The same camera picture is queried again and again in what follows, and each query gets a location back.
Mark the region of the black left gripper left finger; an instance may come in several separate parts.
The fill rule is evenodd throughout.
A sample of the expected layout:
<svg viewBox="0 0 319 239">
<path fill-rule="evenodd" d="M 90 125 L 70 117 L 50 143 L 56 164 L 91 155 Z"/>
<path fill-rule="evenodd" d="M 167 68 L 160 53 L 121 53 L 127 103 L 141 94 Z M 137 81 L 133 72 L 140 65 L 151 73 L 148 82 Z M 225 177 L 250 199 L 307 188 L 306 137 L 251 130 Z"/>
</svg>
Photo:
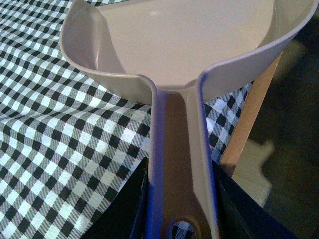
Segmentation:
<svg viewBox="0 0 319 239">
<path fill-rule="evenodd" d="M 141 160 L 107 210 L 83 239 L 142 239 L 148 192 L 148 159 Z"/>
</svg>

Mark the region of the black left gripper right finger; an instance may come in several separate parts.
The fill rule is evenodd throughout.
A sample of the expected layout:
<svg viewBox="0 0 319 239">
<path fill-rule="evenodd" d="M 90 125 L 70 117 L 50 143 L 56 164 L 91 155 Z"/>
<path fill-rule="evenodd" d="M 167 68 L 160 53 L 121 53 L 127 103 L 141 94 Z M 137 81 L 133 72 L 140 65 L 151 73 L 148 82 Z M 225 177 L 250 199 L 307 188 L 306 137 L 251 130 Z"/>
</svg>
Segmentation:
<svg viewBox="0 0 319 239">
<path fill-rule="evenodd" d="M 296 239 L 212 162 L 222 239 Z"/>
</svg>

